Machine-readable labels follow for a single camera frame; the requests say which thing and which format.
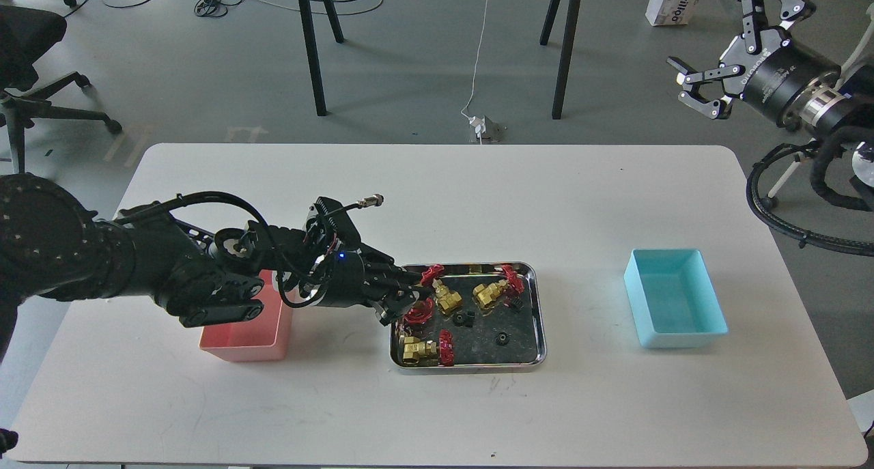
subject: black corrugated hose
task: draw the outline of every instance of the black corrugated hose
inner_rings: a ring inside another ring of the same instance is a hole
[[[790,145],[783,143],[777,145],[772,151],[768,152],[759,163],[752,166],[750,176],[746,179],[746,202],[750,206],[752,213],[764,221],[768,227],[783,233],[784,236],[796,239],[798,246],[803,248],[807,244],[815,247],[824,248],[828,251],[843,252],[844,254],[867,255],[874,257],[874,242],[861,242],[849,239],[834,238],[834,236],[822,235],[811,230],[797,227],[787,221],[777,217],[759,197],[759,178],[761,174],[771,167],[776,161],[781,158],[790,157],[795,154],[804,154],[805,157],[813,157],[820,146],[820,142],[814,141],[808,145]]]
[[[828,187],[825,182],[828,165],[839,155],[843,146],[848,145],[848,143],[858,145],[863,141],[874,141],[874,130],[859,126],[844,126],[834,131],[818,149],[817,158],[814,159],[813,168],[810,170],[810,187],[828,204],[847,208],[847,210],[871,211],[864,199],[841,195]]]

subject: black chair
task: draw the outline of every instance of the black chair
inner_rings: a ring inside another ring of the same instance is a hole
[[[84,74],[72,72],[41,89],[13,96],[7,89],[25,91],[38,80],[33,64],[66,31],[66,20],[42,10],[0,5],[0,127],[9,131],[9,145],[16,171],[25,171],[25,128],[32,119],[93,119],[103,121],[110,133],[119,133],[122,125],[105,112],[82,111],[52,105],[47,99],[75,81],[79,87],[90,86]]]

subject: chair caster wheel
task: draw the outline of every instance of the chair caster wheel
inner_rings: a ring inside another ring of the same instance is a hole
[[[107,123],[107,130],[110,133],[112,133],[113,135],[117,135],[118,133],[122,132],[122,124],[119,123],[118,121],[116,121],[114,119],[110,119],[109,121],[106,121],[106,123]]]
[[[777,196],[774,196],[773,198],[765,196],[764,198],[759,198],[759,201],[762,202],[762,207],[765,208],[765,210],[767,211],[771,211],[774,208],[777,208],[777,204],[779,202],[777,201]]]

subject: white power adapter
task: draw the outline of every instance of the white power adapter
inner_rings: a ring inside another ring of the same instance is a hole
[[[486,115],[483,117],[477,117],[476,115],[468,117],[468,123],[472,128],[470,133],[471,143],[483,145],[484,143],[498,143],[501,141],[499,136],[501,128],[493,123],[489,117],[486,117]]]

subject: white table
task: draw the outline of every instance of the white table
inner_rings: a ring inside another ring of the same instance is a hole
[[[13,426],[28,462],[244,466],[855,466],[866,450],[767,227],[716,146],[157,145],[121,206],[236,193],[300,226],[319,195],[397,263],[526,261],[549,353],[410,375],[363,308],[296,311],[288,358],[199,351],[149,298],[73,304]],[[207,229],[246,214],[175,212]],[[632,248],[702,250],[731,329],[637,342]]]

